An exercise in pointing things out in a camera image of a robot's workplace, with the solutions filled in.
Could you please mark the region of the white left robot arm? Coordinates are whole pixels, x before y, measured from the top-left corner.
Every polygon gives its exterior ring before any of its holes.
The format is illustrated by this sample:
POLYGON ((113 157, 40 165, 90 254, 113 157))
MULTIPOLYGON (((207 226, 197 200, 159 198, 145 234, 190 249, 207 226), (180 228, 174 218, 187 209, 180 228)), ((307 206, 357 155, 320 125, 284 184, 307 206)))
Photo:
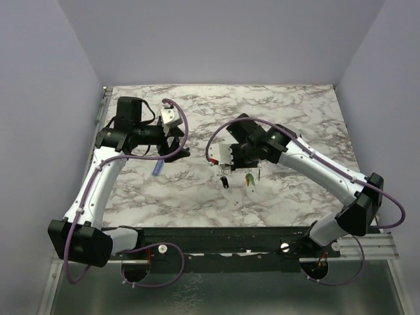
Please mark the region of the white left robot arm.
POLYGON ((156 125, 142 120, 147 101, 131 96, 117 100, 115 116, 96 135, 87 176, 63 219, 52 220, 48 235, 58 257, 64 261, 103 267, 111 256, 124 252, 129 258, 141 257, 145 243, 135 228, 120 226, 102 229, 106 204, 114 183, 138 146, 155 146, 158 155, 144 160, 170 162, 189 156, 184 148, 188 129, 185 113, 174 101, 163 99, 156 125))

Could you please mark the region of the blue red screwdriver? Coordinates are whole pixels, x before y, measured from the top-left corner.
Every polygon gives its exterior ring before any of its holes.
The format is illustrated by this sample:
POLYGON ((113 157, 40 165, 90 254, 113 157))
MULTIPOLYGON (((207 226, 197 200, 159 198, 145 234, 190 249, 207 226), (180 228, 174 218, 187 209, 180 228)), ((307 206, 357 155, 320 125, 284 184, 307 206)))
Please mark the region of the blue red screwdriver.
POLYGON ((164 163, 165 162, 164 162, 163 159, 159 159, 159 160, 156 161, 156 164, 155 164, 154 169, 152 171, 152 175, 154 177, 158 177, 161 174, 164 163))

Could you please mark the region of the black key tag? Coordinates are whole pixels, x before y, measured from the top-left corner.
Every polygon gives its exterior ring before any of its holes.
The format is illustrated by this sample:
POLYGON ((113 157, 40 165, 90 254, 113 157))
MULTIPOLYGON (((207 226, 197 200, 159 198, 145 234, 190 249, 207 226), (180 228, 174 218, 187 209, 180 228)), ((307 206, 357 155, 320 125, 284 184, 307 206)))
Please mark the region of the black key tag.
POLYGON ((225 189, 229 188, 228 179, 226 177, 221 177, 220 180, 222 182, 223 188, 225 188, 225 189))

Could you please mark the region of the aluminium table edge rail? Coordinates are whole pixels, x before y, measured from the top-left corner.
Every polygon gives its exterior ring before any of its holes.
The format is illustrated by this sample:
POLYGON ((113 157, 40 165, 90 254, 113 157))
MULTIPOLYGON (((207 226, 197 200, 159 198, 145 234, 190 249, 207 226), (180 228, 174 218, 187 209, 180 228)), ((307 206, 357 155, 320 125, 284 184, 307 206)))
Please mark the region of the aluminium table edge rail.
MULTIPOLYGON (((98 115, 96 117, 96 127, 94 130, 93 141, 91 144, 91 149, 88 155, 87 164, 83 173, 83 178, 81 184, 83 184, 84 180, 86 179, 87 173, 89 172, 89 167, 91 165, 91 161, 93 158, 93 150, 95 147, 95 138, 97 132, 103 128, 106 120, 106 116, 108 113, 108 108, 110 105, 110 100, 112 97, 113 87, 105 86, 104 89, 104 96, 100 101, 100 107, 98 111, 98 115)), ((54 296, 56 293, 56 289, 58 287, 58 283, 60 280, 60 275, 62 273, 62 261, 59 259, 58 255, 56 254, 55 249, 53 249, 53 254, 51 258, 51 265, 49 268, 49 274, 47 276, 47 281, 44 287, 44 291, 41 297, 41 302, 39 304, 39 308, 37 314, 50 314, 53 308, 53 301, 54 296)))

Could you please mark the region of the green key tag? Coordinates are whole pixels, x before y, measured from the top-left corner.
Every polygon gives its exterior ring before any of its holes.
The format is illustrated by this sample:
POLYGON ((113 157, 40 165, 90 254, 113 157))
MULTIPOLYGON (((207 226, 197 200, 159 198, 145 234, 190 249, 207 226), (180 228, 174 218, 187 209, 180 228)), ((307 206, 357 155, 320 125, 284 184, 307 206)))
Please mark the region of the green key tag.
POLYGON ((255 179, 254 176, 251 173, 247 173, 245 175, 245 181, 247 184, 247 187, 255 187, 255 179))

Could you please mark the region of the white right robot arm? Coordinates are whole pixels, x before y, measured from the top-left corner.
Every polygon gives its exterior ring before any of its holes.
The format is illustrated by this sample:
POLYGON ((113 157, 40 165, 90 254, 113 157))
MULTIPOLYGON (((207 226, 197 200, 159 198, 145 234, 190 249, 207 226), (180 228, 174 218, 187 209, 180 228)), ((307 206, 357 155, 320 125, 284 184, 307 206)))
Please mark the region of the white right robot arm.
POLYGON ((236 144, 232 170, 256 167, 260 161, 280 164, 308 177, 342 204, 342 209, 311 224, 301 241, 303 252, 315 257, 333 240, 351 234, 365 236, 383 197, 384 179, 347 169, 311 148, 293 131, 280 124, 264 130, 247 114, 238 116, 227 131, 236 144))

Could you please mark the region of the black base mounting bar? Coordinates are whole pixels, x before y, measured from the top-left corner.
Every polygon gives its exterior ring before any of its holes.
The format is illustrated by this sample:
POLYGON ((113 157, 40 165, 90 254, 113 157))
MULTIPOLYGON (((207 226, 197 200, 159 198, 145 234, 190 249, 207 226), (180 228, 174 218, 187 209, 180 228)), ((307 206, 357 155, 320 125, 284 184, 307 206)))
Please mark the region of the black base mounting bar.
POLYGON ((139 272, 151 258, 155 274, 299 272, 300 261, 337 258, 332 246, 311 245, 307 227, 136 228, 138 246, 150 251, 121 253, 129 272, 139 272))

